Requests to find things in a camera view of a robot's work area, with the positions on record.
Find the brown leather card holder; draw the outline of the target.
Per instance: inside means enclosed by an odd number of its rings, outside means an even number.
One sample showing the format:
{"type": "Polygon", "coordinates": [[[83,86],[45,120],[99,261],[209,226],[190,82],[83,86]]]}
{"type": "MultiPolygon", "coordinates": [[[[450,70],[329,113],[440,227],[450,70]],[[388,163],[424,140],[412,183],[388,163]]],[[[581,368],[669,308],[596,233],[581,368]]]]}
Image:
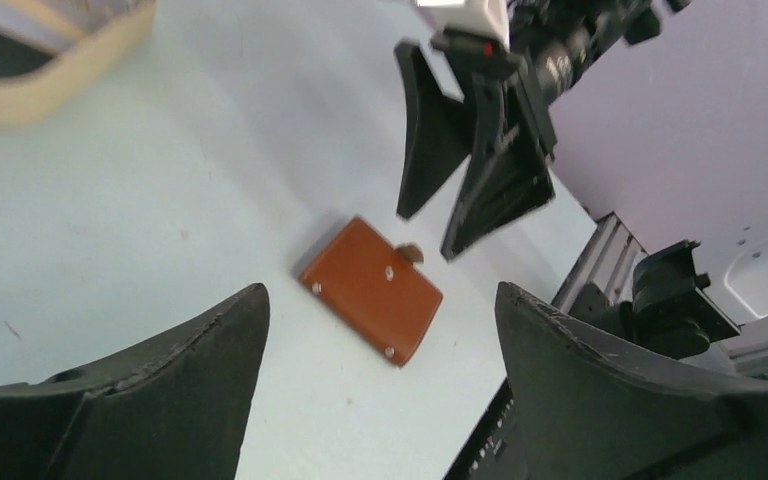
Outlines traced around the brown leather card holder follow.
{"type": "Polygon", "coordinates": [[[355,216],[301,268],[298,280],[387,361],[403,367],[443,301],[417,263],[355,216]]]}

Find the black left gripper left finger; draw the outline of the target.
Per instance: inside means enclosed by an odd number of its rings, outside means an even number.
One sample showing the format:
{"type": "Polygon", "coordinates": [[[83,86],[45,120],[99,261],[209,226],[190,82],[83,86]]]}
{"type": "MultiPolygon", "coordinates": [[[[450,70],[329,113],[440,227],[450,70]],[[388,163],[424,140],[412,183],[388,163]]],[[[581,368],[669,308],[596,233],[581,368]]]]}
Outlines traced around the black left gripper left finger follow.
{"type": "Polygon", "coordinates": [[[37,383],[0,386],[0,479],[232,479],[270,325],[252,284],[37,383]]]}

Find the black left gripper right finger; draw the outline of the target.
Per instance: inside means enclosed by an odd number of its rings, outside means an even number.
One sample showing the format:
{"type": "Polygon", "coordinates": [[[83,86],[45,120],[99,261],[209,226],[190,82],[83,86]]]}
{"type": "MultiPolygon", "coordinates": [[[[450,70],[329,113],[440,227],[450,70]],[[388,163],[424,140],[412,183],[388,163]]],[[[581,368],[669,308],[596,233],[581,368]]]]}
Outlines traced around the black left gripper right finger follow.
{"type": "Polygon", "coordinates": [[[688,365],[502,282],[512,401],[452,479],[768,479],[768,381],[688,365]]]}

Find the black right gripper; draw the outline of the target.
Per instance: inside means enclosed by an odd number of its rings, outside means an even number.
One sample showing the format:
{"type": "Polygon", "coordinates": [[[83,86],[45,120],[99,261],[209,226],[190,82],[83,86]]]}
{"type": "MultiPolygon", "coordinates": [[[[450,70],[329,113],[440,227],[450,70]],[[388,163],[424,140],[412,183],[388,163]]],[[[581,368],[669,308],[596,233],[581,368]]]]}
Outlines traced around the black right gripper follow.
{"type": "Polygon", "coordinates": [[[443,93],[420,46],[394,56],[406,106],[405,154],[396,213],[415,216],[471,149],[440,252],[452,261],[487,235],[555,198],[545,158],[557,143],[549,108],[617,42],[660,35],[649,1],[506,1],[510,46],[447,27],[432,37],[461,84],[443,93]]]}

